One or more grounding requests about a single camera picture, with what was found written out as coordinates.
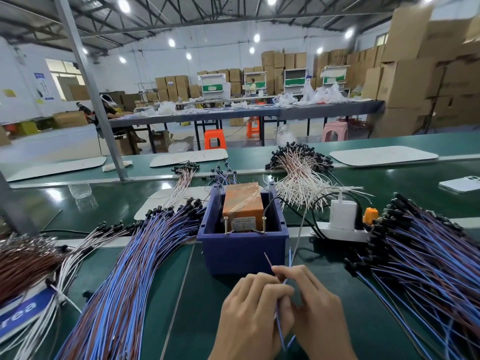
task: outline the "workbench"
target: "workbench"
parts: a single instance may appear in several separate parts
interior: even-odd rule
[[[257,105],[258,108],[237,108],[215,107],[205,109],[204,113],[198,114],[172,114],[172,115],[154,115],[150,117],[118,117],[108,120],[112,128],[124,128],[133,125],[146,125],[148,137],[152,152],[155,152],[155,144],[152,139],[151,124],[160,124],[168,122],[186,122],[193,121],[195,126],[195,136],[197,138],[197,148],[201,150],[200,137],[198,135],[198,121],[214,120],[217,121],[216,128],[221,129],[221,121],[235,118],[249,118],[258,116],[259,133],[261,145],[265,146],[265,116],[276,116],[277,121],[285,120],[308,120],[307,135],[310,132],[310,119],[324,119],[324,124],[328,118],[339,116],[366,115],[379,112],[384,107],[384,101],[365,101],[365,102],[346,102],[334,104],[310,104],[293,108],[278,107],[271,104]]]
[[[449,218],[480,217],[480,191],[462,195],[438,187],[439,181],[480,175],[480,132],[311,144],[317,152],[323,154],[335,150],[389,145],[423,149],[437,153],[441,159],[429,163],[357,169],[336,167],[333,173],[345,186],[365,187],[366,192],[374,195],[371,198],[372,206],[378,209],[388,204],[393,192],[400,192],[418,205]],[[270,175],[260,172],[270,160],[271,151],[272,147],[228,149],[228,162],[232,169],[243,170],[238,176],[239,182],[258,181],[265,185],[264,182],[269,180]],[[39,227],[48,223],[60,209],[63,211],[49,224],[48,229],[91,231],[101,221],[110,224],[123,220],[124,223],[130,223],[148,196],[175,184],[171,179],[171,167],[149,168],[148,164],[153,158],[152,154],[123,157],[124,160],[133,161],[133,167],[127,168],[132,178],[123,184],[117,182],[114,171],[102,173],[101,168],[94,168],[16,182],[12,187],[17,188],[15,197],[27,208]],[[199,172],[207,173],[216,165],[216,162],[200,163]],[[19,165],[3,164],[0,169],[8,176],[7,172],[19,169]],[[79,182],[92,183],[95,204],[91,210],[79,211],[75,199],[65,186]],[[195,177],[191,185],[204,186],[205,183]],[[288,208],[285,208],[284,214],[287,224],[300,223],[300,219]],[[298,231],[298,228],[290,227],[289,230]],[[473,231],[473,235],[480,239],[478,231]],[[293,246],[295,241],[296,239],[290,240],[291,243],[287,243],[287,246]],[[420,359],[375,294],[343,268],[346,248],[342,243],[337,244],[339,245],[325,246],[318,252],[313,252],[312,244],[304,238],[300,241],[294,265],[307,265],[328,290],[341,298],[357,357],[360,360]],[[85,306],[83,291],[96,290],[100,286],[121,250],[122,247],[101,248],[83,263],[68,293],[80,308]],[[150,290],[141,358],[206,359],[215,340],[221,305],[237,280],[238,277],[235,276],[214,278],[207,272],[201,243],[185,245],[173,253],[157,271]],[[58,321],[59,330],[57,332],[56,327],[52,328],[37,358],[47,359],[52,346],[55,354],[77,318],[78,314],[71,306],[63,306]],[[411,327],[418,329],[417,322],[411,317],[407,318]],[[0,359],[12,357],[13,354],[9,353]],[[281,354],[279,358],[306,359],[306,356],[298,345],[293,345],[287,355]]]

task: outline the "white board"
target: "white board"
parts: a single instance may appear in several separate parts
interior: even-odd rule
[[[44,176],[51,176],[54,174],[61,174],[67,172],[73,172],[75,170],[83,170],[96,168],[103,165],[107,158],[99,156],[96,158],[71,160],[69,162],[62,163],[50,163],[44,165],[31,166],[29,168],[22,169],[21,171],[10,176],[7,181],[15,182],[21,180],[29,180],[31,178],[38,178]]]
[[[168,154],[159,154],[151,162],[150,168],[172,166],[175,164],[208,162],[210,160],[222,160],[229,155],[225,149],[208,149],[199,151],[184,151]]]
[[[438,159],[437,154],[408,146],[382,146],[380,148],[338,150],[330,156],[348,166],[366,167],[383,164]]]
[[[187,202],[187,199],[189,199],[190,197],[193,197],[194,199],[200,198],[202,201],[204,201],[202,202],[202,204],[206,206],[208,202],[208,198],[210,197],[210,189],[211,189],[211,186],[187,188],[185,191],[185,194],[183,195],[183,198],[179,199],[177,203],[173,205],[175,208],[175,211],[177,211],[177,208],[180,205],[184,205]],[[167,188],[167,189],[158,190],[157,192],[153,193],[150,197],[148,197],[148,199],[140,207],[137,213],[135,213],[134,219],[143,220],[145,219],[145,214],[147,213],[148,210],[153,210],[158,206],[163,207],[164,202],[167,200],[168,196],[170,196],[172,192],[173,192],[173,188]]]

